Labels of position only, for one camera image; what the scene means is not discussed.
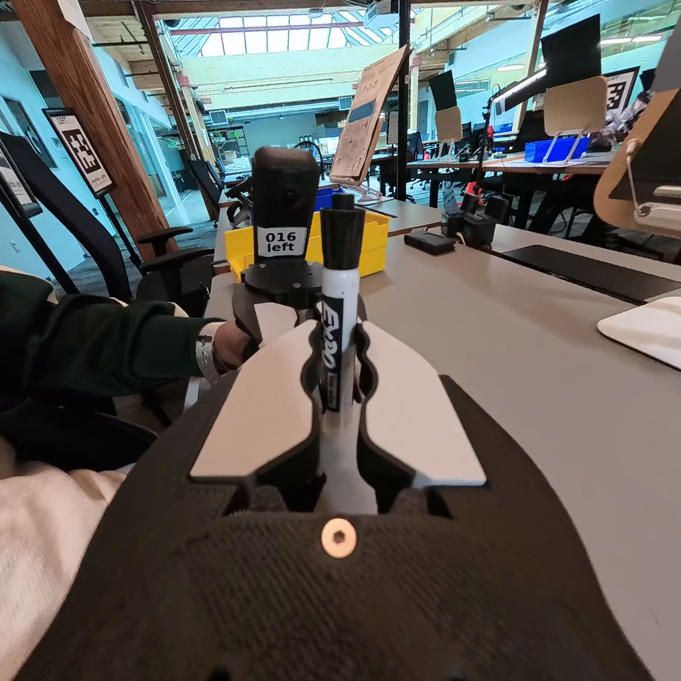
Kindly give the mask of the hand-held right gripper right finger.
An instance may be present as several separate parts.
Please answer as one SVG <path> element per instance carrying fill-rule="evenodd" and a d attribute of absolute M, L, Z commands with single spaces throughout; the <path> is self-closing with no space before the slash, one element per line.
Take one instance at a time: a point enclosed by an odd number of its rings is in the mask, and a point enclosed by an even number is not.
<path fill-rule="evenodd" d="M 355 328 L 362 396 L 355 461 L 378 512 L 405 489 L 482 487 L 486 475 L 444 377 L 369 321 Z"/>

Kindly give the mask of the black dry-erase marker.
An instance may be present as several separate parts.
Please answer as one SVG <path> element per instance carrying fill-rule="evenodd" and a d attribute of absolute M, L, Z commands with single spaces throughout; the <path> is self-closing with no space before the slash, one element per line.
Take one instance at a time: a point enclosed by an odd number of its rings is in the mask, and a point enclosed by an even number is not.
<path fill-rule="evenodd" d="M 319 214 L 320 282 L 319 396 L 325 409 L 320 454 L 327 475 L 343 467 L 355 443 L 355 340 L 360 304 L 360 258 L 364 212 L 354 196 L 338 194 Z"/>

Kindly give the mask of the yellow plastic bin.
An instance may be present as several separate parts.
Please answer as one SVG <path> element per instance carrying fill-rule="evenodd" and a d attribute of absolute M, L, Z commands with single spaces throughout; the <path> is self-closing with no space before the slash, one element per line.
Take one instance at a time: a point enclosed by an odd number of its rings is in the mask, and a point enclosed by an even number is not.
<path fill-rule="evenodd" d="M 365 212 L 358 264 L 360 277 L 384 270 L 389 220 L 383 215 Z M 224 260 L 235 282 L 242 283 L 244 271 L 253 264 L 252 227 L 225 232 L 220 245 L 225 248 Z M 312 216 L 305 259 L 319 264 L 323 262 L 318 211 Z"/>

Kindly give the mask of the person's left forearm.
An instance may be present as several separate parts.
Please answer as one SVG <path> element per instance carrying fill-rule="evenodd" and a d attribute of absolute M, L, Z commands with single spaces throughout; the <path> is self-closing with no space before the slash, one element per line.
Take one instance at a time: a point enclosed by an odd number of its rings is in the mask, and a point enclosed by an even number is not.
<path fill-rule="evenodd" d="M 68 295 L 1 269 L 1 394 L 119 398 L 201 376 L 196 344 L 216 319 L 178 317 L 170 303 Z"/>

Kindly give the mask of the person's left hand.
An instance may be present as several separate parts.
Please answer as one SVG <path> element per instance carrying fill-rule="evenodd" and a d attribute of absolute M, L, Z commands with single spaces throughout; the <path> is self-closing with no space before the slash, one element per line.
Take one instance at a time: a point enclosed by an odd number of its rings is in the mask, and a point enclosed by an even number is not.
<path fill-rule="evenodd" d="M 217 326 L 211 346 L 215 365 L 221 374 L 239 369 L 259 350 L 259 344 L 233 321 L 225 321 Z"/>

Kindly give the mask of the cardboard document board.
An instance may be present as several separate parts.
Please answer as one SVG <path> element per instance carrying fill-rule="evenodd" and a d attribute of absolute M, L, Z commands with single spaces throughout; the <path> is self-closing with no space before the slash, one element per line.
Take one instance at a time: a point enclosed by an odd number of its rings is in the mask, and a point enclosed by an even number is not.
<path fill-rule="evenodd" d="M 408 46 L 400 47 L 362 70 L 333 157 L 331 183 L 357 187 L 363 182 L 379 136 L 382 108 L 409 51 Z"/>

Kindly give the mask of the cardboard panel on stand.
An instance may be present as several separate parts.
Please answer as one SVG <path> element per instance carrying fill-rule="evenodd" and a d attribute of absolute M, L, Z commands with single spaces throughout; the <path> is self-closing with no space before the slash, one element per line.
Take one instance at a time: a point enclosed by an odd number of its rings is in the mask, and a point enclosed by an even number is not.
<path fill-rule="evenodd" d="M 608 85 L 603 76 L 574 81 L 545 91 L 544 132 L 548 137 L 592 134 L 604 128 Z"/>
<path fill-rule="evenodd" d="M 457 106 L 435 112 L 437 142 L 458 143 L 463 138 L 462 115 Z"/>

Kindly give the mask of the black panel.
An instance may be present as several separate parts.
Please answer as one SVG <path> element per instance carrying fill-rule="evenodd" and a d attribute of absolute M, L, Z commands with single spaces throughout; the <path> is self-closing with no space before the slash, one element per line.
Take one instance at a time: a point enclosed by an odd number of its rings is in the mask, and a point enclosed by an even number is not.
<path fill-rule="evenodd" d="M 451 71 L 443 71 L 428 80 L 435 113 L 457 107 Z"/>
<path fill-rule="evenodd" d="M 601 76 L 599 14 L 541 37 L 540 48 L 545 90 Z"/>

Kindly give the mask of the black framed tag sign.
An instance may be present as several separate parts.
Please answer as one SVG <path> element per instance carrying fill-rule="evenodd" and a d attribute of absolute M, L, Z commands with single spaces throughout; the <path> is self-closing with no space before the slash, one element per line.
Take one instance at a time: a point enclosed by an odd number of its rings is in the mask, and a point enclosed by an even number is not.
<path fill-rule="evenodd" d="M 30 219 L 42 209 L 1 141 L 1 203 L 15 219 Z"/>
<path fill-rule="evenodd" d="M 111 202 L 106 200 L 106 196 L 115 188 L 113 178 L 99 158 L 75 112 L 69 108 L 43 108 L 41 113 L 89 187 L 90 193 L 101 205 L 104 214 L 127 251 L 130 263 L 138 268 L 141 259 L 116 218 Z"/>

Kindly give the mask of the black desk mat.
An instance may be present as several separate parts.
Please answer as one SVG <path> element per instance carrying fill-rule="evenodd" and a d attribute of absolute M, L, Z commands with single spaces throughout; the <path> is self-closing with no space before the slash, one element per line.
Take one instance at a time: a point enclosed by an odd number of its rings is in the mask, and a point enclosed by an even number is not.
<path fill-rule="evenodd" d="M 500 253 L 499 256 L 632 305 L 642 305 L 679 290 L 679 283 L 676 281 L 546 246 L 526 246 Z"/>

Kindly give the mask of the white tablet stand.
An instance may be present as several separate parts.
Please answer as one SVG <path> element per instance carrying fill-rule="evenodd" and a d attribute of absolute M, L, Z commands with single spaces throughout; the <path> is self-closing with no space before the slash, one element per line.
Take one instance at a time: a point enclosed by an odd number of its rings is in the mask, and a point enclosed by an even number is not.
<path fill-rule="evenodd" d="M 631 182 L 635 226 L 679 238 L 679 186 L 652 183 L 642 200 Z M 679 370 L 679 297 L 665 297 L 597 322 L 601 336 Z"/>

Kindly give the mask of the white light bar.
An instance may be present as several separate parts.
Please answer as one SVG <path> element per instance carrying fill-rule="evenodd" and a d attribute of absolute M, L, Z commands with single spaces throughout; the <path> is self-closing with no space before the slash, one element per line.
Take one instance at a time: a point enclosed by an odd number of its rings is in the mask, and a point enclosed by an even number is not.
<path fill-rule="evenodd" d="M 488 108 L 496 115 L 504 114 L 539 93 L 546 84 L 546 65 L 519 81 L 514 81 L 493 93 L 488 99 Z"/>

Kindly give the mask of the white paper notice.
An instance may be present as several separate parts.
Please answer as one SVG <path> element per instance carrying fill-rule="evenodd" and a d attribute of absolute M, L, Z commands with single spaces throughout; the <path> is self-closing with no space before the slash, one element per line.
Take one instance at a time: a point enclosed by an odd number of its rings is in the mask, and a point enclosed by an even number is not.
<path fill-rule="evenodd" d="M 81 5 L 76 0 L 63 2 L 57 0 L 57 6 L 63 20 L 68 22 L 74 29 L 76 29 L 82 36 L 84 36 L 89 44 L 92 44 L 93 40 L 89 31 L 89 26 L 81 10 Z"/>

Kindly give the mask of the cardboard holder with black panel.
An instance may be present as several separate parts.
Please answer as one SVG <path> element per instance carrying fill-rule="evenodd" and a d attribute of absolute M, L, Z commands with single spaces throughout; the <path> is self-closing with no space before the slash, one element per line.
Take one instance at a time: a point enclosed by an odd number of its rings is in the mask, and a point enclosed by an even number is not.
<path fill-rule="evenodd" d="M 650 99 L 603 172 L 594 208 L 611 226 L 679 239 L 679 90 Z"/>

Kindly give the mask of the wooden post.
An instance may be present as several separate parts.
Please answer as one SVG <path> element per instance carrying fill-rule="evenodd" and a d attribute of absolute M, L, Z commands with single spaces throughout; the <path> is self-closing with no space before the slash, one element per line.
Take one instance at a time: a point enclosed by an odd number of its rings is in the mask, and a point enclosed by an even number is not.
<path fill-rule="evenodd" d="M 149 115 L 109 87 L 93 43 L 63 20 L 56 2 L 11 2 L 18 21 L 65 108 L 77 115 L 111 173 L 111 200 L 141 260 L 155 256 L 138 239 L 167 230 L 179 195 Z"/>

